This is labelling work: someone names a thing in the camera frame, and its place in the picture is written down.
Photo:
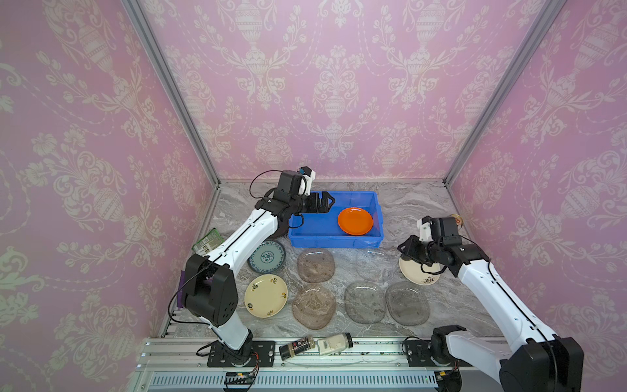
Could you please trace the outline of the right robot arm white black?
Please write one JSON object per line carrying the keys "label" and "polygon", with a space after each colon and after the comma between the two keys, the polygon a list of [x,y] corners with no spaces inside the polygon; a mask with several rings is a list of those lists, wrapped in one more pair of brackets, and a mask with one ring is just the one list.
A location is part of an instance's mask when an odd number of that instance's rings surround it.
{"label": "right robot arm white black", "polygon": [[585,354],[572,337],[561,337],[509,288],[480,246],[458,231],[454,217],[423,217],[418,232],[398,245],[403,260],[438,263],[470,289],[495,321],[507,348],[484,341],[460,325],[434,329],[432,359],[465,362],[504,391],[579,391]]}

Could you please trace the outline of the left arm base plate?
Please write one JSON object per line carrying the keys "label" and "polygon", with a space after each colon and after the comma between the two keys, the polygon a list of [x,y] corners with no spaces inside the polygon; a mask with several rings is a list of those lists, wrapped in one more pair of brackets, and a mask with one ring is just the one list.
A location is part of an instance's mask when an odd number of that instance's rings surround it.
{"label": "left arm base plate", "polygon": [[210,368],[253,368],[256,365],[260,368],[274,367],[275,341],[245,342],[239,351],[230,349],[219,341],[214,341],[210,348],[207,356],[207,367]]}

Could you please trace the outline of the orange plate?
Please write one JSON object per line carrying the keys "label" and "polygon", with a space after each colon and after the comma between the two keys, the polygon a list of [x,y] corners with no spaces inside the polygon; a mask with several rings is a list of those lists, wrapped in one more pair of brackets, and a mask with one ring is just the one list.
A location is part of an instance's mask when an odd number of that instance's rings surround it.
{"label": "orange plate", "polygon": [[374,227],[372,215],[360,207],[348,207],[337,217],[340,229],[351,236],[367,235]]}

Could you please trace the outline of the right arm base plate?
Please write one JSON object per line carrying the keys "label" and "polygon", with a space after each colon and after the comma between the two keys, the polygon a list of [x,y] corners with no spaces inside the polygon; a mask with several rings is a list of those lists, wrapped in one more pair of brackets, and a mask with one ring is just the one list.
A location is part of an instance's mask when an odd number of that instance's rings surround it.
{"label": "right arm base plate", "polygon": [[439,368],[454,368],[455,366],[461,368],[470,368],[471,365],[464,361],[448,359],[446,362],[441,363],[437,361],[431,353],[431,344],[429,340],[418,339],[415,336],[410,336],[401,343],[401,349],[408,361],[408,366],[411,368],[427,368],[427,367],[439,367]]}

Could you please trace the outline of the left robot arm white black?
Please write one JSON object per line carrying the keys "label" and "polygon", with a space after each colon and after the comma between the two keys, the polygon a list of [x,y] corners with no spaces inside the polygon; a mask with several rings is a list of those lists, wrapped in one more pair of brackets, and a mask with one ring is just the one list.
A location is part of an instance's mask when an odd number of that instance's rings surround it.
{"label": "left robot arm white black", "polygon": [[280,238],[292,228],[290,220],[307,213],[328,213],[335,199],[312,192],[316,173],[309,167],[280,173],[277,186],[261,196],[245,222],[206,256],[194,253],[185,264],[185,281],[178,293],[198,324],[217,336],[210,344],[218,361],[245,365],[253,354],[253,334],[239,318],[236,277],[254,251],[269,238]]}

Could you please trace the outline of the clear glass plate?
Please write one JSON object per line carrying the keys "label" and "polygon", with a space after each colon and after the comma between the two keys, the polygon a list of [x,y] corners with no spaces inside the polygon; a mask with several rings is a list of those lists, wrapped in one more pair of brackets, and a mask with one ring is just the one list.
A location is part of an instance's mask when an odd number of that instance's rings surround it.
{"label": "clear glass plate", "polygon": [[380,249],[360,249],[354,263],[360,278],[375,283],[392,279],[398,270],[398,257]]}

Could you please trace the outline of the cream plate with dark patch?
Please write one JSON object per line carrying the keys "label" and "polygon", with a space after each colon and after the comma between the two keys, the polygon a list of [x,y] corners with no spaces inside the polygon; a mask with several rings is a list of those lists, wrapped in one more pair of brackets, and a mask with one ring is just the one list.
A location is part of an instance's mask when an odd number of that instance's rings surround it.
{"label": "cream plate with dark patch", "polygon": [[398,265],[403,276],[414,284],[429,286],[435,284],[441,277],[439,272],[442,266],[434,263],[432,266],[419,264],[412,260],[398,260]]}

